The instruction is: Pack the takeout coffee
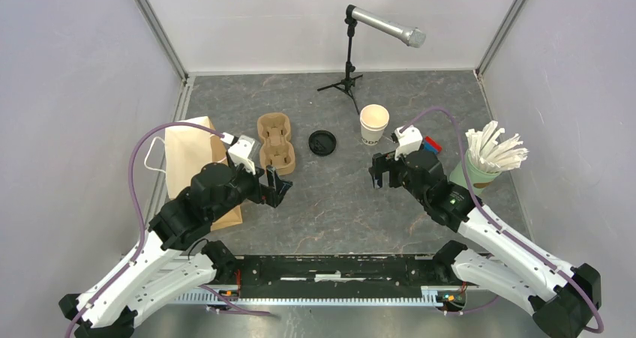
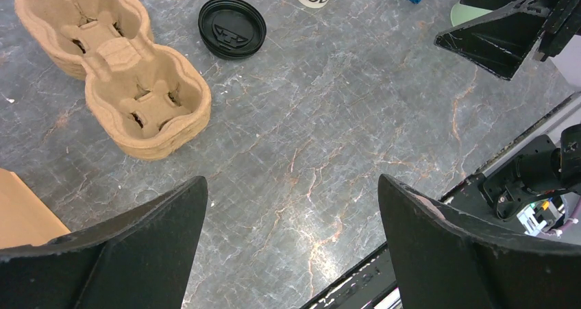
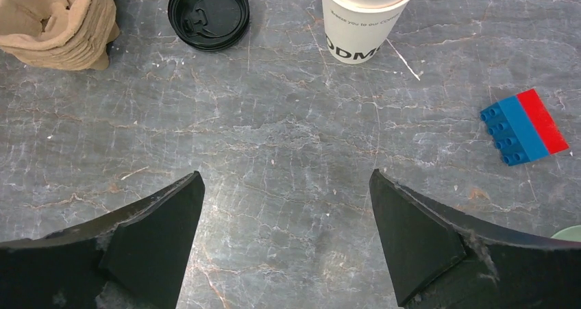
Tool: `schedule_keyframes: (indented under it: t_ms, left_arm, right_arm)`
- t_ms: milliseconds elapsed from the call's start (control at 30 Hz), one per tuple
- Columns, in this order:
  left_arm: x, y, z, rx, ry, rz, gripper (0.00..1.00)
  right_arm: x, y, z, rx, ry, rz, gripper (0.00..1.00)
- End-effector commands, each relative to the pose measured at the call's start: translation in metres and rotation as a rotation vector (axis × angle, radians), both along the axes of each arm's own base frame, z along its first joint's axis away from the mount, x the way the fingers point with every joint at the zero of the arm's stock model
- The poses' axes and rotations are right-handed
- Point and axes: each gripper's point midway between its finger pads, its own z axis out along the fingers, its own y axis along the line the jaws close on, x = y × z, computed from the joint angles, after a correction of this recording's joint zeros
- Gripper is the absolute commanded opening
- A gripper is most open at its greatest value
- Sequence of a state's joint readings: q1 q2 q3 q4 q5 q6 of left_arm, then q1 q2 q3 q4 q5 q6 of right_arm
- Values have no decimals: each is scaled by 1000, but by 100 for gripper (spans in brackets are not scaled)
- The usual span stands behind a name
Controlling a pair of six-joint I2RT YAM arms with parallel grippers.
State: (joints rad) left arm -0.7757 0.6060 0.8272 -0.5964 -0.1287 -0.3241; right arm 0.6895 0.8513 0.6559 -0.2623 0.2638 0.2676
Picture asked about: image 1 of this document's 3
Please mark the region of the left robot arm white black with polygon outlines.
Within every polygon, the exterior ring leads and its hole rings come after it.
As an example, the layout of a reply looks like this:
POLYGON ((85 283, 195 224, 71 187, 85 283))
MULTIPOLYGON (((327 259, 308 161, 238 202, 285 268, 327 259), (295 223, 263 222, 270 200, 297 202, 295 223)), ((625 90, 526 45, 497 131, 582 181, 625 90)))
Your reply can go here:
POLYGON ((207 243, 160 279, 155 274, 244 201, 276 208, 292 185, 272 166, 255 172, 243 164, 204 166, 190 186, 151 219, 139 242, 99 283, 59 301, 70 319, 67 336, 130 337, 151 314, 189 289, 213 281, 228 283, 236 273, 236 258, 220 241, 207 243))

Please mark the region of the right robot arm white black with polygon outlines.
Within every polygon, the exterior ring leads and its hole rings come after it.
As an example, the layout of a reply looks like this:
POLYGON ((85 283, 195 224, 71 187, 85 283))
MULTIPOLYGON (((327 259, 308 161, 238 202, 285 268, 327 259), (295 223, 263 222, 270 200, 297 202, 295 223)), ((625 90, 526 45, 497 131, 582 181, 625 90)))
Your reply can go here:
POLYGON ((441 162, 429 151, 400 156, 375 154, 369 168, 373 185, 404 188, 429 217, 485 248, 486 259, 457 241, 434 256, 433 275, 443 284, 457 279, 486 288, 530 316, 549 337, 578 337, 599 319, 600 273, 591 265, 574 266, 519 234, 470 191, 447 179, 441 162))

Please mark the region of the white paper cup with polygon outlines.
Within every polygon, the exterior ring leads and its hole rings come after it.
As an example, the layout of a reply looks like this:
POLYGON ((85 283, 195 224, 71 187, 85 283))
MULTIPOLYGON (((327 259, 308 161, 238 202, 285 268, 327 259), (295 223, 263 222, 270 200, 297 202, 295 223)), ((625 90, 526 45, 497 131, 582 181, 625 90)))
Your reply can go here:
POLYGON ((389 111, 379 104, 365 106, 360 112, 361 139, 366 145, 376 145, 390 119, 389 111))

